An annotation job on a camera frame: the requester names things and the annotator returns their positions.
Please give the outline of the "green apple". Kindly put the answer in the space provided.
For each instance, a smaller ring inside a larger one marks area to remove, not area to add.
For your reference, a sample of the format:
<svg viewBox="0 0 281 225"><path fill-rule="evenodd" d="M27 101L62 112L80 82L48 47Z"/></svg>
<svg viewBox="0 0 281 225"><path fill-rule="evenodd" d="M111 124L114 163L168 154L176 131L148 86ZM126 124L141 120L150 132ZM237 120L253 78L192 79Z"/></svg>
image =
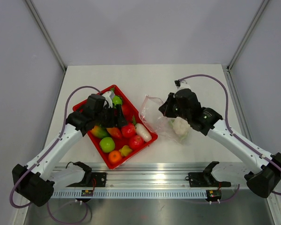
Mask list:
<svg viewBox="0 0 281 225"><path fill-rule="evenodd" d="M115 150L115 142L111 137L103 138L100 141L99 146L104 153L110 153Z"/></svg>

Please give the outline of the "clear zip top bag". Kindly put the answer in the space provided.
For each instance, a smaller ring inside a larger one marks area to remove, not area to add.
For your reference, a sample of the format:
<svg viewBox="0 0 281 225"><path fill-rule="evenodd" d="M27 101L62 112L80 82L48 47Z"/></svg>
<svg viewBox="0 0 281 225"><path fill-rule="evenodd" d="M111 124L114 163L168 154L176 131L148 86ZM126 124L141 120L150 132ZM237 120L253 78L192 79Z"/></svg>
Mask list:
<svg viewBox="0 0 281 225"><path fill-rule="evenodd" d="M139 118L143 124L153 133L158 134L167 139L171 139L179 144L185 144L188 135L184 137L177 136L171 126L170 120L175 118L167 118L162 115L158 108L164 102L158 97L146 95L139 110Z"/></svg>

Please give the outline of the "red apple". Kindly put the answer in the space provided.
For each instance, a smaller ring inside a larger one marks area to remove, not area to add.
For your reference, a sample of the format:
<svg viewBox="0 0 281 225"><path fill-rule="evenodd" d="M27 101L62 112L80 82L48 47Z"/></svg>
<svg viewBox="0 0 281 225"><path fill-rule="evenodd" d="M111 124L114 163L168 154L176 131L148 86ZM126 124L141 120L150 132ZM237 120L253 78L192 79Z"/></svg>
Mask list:
<svg viewBox="0 0 281 225"><path fill-rule="evenodd" d="M128 142L128 146L132 150L140 148L143 144L144 144L144 140L139 135L135 135L135 136L131 137Z"/></svg>

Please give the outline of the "yellow starfruit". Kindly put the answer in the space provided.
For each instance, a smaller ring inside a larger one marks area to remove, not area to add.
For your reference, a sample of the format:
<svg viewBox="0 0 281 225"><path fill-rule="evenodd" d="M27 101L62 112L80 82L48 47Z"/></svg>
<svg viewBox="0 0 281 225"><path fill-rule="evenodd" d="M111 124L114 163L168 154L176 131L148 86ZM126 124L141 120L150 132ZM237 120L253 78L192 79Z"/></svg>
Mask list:
<svg viewBox="0 0 281 225"><path fill-rule="evenodd" d="M133 152L133 150L128 145L124 145L121 149L119 149L119 152L122 157L127 157Z"/></svg>

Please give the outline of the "left aluminium frame post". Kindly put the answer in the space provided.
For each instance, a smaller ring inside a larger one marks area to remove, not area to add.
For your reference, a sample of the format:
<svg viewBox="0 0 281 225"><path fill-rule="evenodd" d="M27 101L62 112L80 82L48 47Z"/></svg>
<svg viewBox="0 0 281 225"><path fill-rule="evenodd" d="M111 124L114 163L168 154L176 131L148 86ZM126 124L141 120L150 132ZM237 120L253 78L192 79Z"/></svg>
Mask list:
<svg viewBox="0 0 281 225"><path fill-rule="evenodd" d="M45 23L43 22L40 13L37 10L37 7L35 6L34 2L32 0L24 0L24 3L26 4L28 10L30 11L34 21L36 22L38 29L42 33L46 43L48 44L52 54L54 55L56 61L58 62L59 67L61 68L63 74L66 74L67 66L65 65L60 53L58 52L57 47L55 46L50 33L48 32L48 29L45 26Z"/></svg>

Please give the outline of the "green toy melon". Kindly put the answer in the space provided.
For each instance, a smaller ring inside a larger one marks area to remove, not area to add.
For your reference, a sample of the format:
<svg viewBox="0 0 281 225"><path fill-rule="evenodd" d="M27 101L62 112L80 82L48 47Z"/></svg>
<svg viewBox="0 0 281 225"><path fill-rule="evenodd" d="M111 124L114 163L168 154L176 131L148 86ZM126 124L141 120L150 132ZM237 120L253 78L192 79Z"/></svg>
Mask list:
<svg viewBox="0 0 281 225"><path fill-rule="evenodd" d="M114 105L122 105L123 104L123 99L120 96L115 95L114 98L112 99L112 103Z"/></svg>

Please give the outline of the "white radish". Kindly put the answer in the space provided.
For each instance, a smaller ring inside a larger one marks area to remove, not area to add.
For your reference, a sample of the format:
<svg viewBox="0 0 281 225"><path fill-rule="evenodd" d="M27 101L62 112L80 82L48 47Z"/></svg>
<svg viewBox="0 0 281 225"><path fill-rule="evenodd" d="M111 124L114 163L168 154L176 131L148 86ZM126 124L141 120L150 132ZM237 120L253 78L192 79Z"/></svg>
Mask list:
<svg viewBox="0 0 281 225"><path fill-rule="evenodd" d="M144 142L149 142L152 140L152 136L149 133L149 131L146 129L146 127L140 123L137 123L135 125L135 129L136 129L136 134L139 135Z"/></svg>

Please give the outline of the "red orange mango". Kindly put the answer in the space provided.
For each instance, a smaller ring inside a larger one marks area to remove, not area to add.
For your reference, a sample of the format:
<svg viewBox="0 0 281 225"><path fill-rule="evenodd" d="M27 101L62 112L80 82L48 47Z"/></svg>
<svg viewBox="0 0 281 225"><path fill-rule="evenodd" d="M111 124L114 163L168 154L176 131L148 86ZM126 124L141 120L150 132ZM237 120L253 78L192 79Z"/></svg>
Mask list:
<svg viewBox="0 0 281 225"><path fill-rule="evenodd" d="M106 129L107 132L111 135L111 137L116 138L116 139L122 139L123 135L120 131L119 128L117 127L111 127Z"/></svg>

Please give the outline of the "red plastic tray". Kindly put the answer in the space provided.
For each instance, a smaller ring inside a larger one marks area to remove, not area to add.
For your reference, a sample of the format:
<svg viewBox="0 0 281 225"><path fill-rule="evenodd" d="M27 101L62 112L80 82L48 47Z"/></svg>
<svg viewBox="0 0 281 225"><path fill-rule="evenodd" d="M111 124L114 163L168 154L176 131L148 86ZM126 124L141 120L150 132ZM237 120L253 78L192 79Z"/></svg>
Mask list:
<svg viewBox="0 0 281 225"><path fill-rule="evenodd" d="M104 94L105 92L107 91L110 91L110 88L114 87L115 88L115 95L118 95L120 96L122 99L123 99L123 104L127 104L130 108L131 108L131 115L129 117L125 117L127 122L128 123L133 123L134 126L137 124L137 123L140 123L142 125L143 122L140 120L139 118L139 111L134 107L134 105L131 103L131 101L125 96L125 94L120 90L120 88L117 86L117 85L112 85L108 88L105 88L102 93ZM87 132L87 135L89 136L89 138L91 139L91 141L93 142L95 148L97 149L98 153L100 154L100 156L102 157L102 159L104 160L105 164L107 165L107 167L109 169L115 169L117 167L119 167L121 164L123 164L124 162L126 162L128 159L130 159L131 157L133 157L134 155L136 155L137 153L139 153L140 151L142 151L144 148L148 147L150 144L152 144L154 141L157 140L158 138L158 135L149 131L149 133L151 134L152 136L152 140L149 141L149 142L144 142L144 144L138 148L138 149L135 149L133 150L133 152L127 156L127 157L122 157L122 160L119 161L117 164L114 164L112 165L109 161L108 161L108 155L109 153L104 153L100 146L99 146L99 143L101 141L101 139L99 138L96 138L94 137L91 132ZM115 142L115 150L119 150L121 149L124 145L128 145L128 142L129 142L129 138L122 138L122 139L116 139L116 138L113 138L111 137L114 142Z"/></svg>

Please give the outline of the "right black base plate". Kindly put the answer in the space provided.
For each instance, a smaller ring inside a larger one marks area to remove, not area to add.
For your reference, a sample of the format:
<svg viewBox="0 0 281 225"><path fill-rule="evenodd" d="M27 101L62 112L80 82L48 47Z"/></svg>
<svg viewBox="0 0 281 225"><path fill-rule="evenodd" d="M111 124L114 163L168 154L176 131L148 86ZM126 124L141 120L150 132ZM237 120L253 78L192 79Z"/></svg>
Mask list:
<svg viewBox="0 0 281 225"><path fill-rule="evenodd" d="M203 171L201 172L189 172L185 180L189 181L191 188L229 188L231 183L227 181L217 181L211 172L213 168L218 165L218 161L211 162Z"/></svg>

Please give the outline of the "red tomato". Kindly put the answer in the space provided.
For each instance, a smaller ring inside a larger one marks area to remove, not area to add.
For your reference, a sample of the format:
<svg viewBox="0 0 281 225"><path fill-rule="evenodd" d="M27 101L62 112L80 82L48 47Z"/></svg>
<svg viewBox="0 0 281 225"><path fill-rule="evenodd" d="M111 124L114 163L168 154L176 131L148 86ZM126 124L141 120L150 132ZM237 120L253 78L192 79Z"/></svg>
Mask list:
<svg viewBox="0 0 281 225"><path fill-rule="evenodd" d="M133 123L128 123L128 125L121 128L121 133L124 138L131 138L136 135L135 126Z"/></svg>

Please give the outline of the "yellow green mango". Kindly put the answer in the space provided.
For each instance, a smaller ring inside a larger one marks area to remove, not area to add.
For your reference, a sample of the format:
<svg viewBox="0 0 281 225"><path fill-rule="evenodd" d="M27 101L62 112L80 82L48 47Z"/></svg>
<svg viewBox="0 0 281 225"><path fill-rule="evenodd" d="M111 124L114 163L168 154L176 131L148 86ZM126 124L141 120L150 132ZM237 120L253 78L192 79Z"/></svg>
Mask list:
<svg viewBox="0 0 281 225"><path fill-rule="evenodd" d="M103 139L110 136L108 131L100 126L94 126L94 128L90 132L94 137L99 139Z"/></svg>

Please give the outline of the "white cauliflower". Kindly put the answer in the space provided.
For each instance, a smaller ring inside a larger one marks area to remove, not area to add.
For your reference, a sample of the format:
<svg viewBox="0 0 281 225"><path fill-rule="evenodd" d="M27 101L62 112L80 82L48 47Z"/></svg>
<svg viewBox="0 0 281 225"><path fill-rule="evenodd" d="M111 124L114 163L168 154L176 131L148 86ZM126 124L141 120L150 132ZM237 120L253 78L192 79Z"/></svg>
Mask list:
<svg viewBox="0 0 281 225"><path fill-rule="evenodd" d="M177 117L173 120L170 120L172 129L174 133L179 137L184 137L188 135L190 126L187 121L184 119Z"/></svg>

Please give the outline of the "aluminium mounting rail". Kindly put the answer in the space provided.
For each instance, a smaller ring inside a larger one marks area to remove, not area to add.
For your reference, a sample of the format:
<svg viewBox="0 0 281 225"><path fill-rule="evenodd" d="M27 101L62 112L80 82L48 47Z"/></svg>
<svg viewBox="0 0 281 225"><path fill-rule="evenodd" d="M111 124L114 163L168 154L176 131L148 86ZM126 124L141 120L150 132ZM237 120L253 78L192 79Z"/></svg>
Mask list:
<svg viewBox="0 0 281 225"><path fill-rule="evenodd" d="M125 163L109 169L103 163L88 163L94 172L106 172L106 189L189 189L185 180L190 172L201 172L208 163ZM220 162L213 168L217 178L229 181L232 187L238 183L246 188L244 175L249 170L243 163Z"/></svg>

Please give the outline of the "orange fruit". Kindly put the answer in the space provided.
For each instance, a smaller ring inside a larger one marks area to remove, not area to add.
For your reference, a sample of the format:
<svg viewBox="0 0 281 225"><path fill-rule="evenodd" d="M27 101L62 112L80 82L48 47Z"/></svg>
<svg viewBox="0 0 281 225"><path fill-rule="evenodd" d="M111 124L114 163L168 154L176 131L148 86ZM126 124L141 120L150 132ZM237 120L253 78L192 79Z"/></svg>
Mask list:
<svg viewBox="0 0 281 225"><path fill-rule="evenodd" d="M122 160L122 155L118 150L113 150L108 155L108 161L114 165Z"/></svg>

